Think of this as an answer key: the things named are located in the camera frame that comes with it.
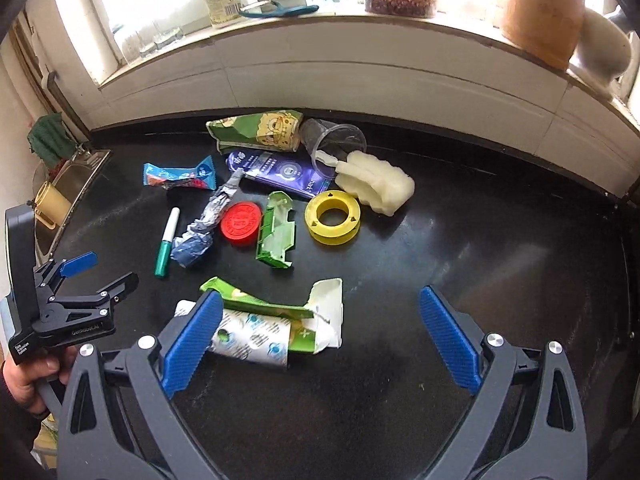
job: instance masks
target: black countertop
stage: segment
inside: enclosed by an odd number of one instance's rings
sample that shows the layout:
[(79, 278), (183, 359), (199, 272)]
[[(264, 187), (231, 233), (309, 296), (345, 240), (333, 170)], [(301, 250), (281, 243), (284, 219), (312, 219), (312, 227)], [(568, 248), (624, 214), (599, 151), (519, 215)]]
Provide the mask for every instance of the black countertop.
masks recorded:
[[(138, 290), (118, 306), (117, 332), (98, 341), (101, 350), (159, 333), (177, 301), (195, 301), (212, 276), (290, 304), (305, 303), (317, 280), (343, 279), (340, 349), (292, 355), (286, 370), (207, 353), (188, 389), (174, 397), (229, 478), (407, 479), (425, 469), (469, 401), (418, 316), (418, 292), (427, 284), (514, 345), (564, 345), (592, 465), (628, 422), (636, 377), (626, 353), (614, 348), (628, 301), (625, 259), (616, 229), (601, 215), (485, 171), (371, 148), (415, 179), (414, 197), (392, 218), (363, 206), (356, 238), (330, 248), (311, 239), (306, 203), (292, 195), (292, 269), (271, 269), (255, 260), (255, 248), (234, 248), (217, 232), (195, 267), (172, 262), (161, 281), (153, 270), (170, 209), (182, 210), (181, 232), (210, 193), (143, 187), (142, 165), (194, 166), (214, 152), (213, 143), (183, 134), (110, 148), (111, 160), (56, 251), (58, 259), (98, 254), (98, 266), (68, 280), (65, 294), (97, 290), (130, 270), (140, 277)], [(214, 162), (220, 184), (229, 172), (221, 156)], [(244, 180), (236, 200), (264, 208), (270, 190)]]

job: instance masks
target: red bottle cap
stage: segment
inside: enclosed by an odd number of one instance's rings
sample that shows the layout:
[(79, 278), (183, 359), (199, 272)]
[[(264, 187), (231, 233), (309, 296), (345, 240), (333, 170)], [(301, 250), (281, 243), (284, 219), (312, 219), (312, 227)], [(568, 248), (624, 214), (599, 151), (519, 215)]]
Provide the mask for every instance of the red bottle cap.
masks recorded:
[(262, 211), (253, 202), (239, 202), (231, 206), (220, 222), (220, 230), (231, 243), (248, 245), (255, 242), (260, 230)]

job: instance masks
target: white ceramic pot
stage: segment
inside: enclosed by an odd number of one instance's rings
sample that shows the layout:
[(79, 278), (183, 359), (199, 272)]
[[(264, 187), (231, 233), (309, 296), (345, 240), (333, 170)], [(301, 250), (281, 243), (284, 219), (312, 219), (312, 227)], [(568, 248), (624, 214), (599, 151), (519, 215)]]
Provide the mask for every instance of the white ceramic pot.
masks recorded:
[(631, 43), (613, 22), (585, 9), (580, 40), (575, 49), (580, 66), (604, 87), (623, 74), (631, 62)]

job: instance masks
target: purple toothpaste box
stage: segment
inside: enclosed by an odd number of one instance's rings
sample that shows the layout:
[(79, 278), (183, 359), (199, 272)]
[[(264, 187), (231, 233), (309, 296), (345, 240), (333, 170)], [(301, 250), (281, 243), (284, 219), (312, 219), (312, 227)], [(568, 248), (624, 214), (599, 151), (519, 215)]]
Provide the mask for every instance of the purple toothpaste box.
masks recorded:
[(231, 171), (241, 168), (247, 178), (306, 198), (326, 191), (331, 184), (328, 178), (314, 170), (311, 160), (295, 160), (282, 153), (242, 148), (229, 153), (226, 165)]

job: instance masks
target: clear plastic cup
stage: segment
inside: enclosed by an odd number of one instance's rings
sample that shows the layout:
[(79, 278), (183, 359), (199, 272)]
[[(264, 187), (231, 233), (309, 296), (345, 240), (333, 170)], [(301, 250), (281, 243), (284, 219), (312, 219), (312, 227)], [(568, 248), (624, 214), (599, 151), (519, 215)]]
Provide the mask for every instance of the clear plastic cup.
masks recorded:
[(367, 139), (353, 124), (336, 124), (320, 119), (307, 119), (298, 131), (300, 140), (311, 156), (314, 169), (326, 178), (335, 177), (335, 168), (322, 163), (316, 152), (323, 151), (343, 162), (351, 152), (367, 151)]

